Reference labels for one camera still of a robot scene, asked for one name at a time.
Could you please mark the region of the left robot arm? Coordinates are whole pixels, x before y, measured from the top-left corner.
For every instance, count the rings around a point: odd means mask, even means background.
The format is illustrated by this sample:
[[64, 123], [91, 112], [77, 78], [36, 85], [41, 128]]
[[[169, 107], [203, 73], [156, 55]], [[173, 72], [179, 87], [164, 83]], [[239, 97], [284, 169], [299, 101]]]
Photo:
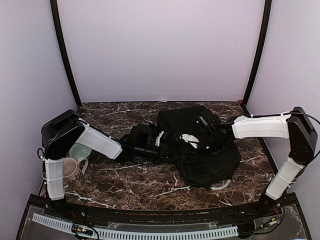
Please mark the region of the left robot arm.
[[47, 196], [53, 202], [51, 210], [60, 218], [67, 218], [71, 213], [70, 206], [62, 199], [65, 198], [64, 190], [64, 161], [65, 156], [75, 144], [88, 147], [111, 160], [123, 155], [124, 151], [149, 158], [161, 156], [160, 139], [156, 145], [142, 145], [126, 143], [103, 133], [84, 121], [78, 113], [69, 109], [41, 128], [42, 154], [38, 157], [44, 165], [44, 181], [46, 182]]

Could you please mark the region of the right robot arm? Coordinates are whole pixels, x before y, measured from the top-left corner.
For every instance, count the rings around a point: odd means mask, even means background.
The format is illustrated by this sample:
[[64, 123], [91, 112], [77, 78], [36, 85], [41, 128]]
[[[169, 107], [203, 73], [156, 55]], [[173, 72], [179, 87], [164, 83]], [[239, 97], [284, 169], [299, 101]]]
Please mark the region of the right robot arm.
[[290, 143], [288, 158], [266, 188], [267, 197], [255, 205], [255, 213], [260, 217], [266, 217], [274, 210], [274, 201], [281, 197], [304, 168], [320, 154], [316, 150], [318, 134], [311, 122], [314, 119], [315, 117], [305, 113], [299, 106], [289, 112], [240, 115], [223, 122], [201, 114], [196, 123], [204, 128], [206, 134], [196, 143], [196, 149], [201, 152], [213, 150], [235, 139], [288, 139]]

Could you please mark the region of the black student bag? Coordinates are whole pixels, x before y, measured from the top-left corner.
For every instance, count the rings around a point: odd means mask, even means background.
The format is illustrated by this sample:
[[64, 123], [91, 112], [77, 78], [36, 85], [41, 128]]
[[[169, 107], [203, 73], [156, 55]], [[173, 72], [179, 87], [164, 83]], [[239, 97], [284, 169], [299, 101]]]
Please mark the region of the black student bag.
[[225, 142], [223, 150], [219, 152], [199, 152], [181, 140], [181, 134], [193, 135], [199, 141], [204, 138], [206, 131], [196, 122], [200, 115], [223, 122], [202, 105], [162, 110], [158, 113], [157, 136], [164, 131], [160, 147], [167, 149], [167, 155], [158, 159], [174, 163], [188, 185], [209, 189], [212, 184], [232, 179], [241, 155], [233, 140]]

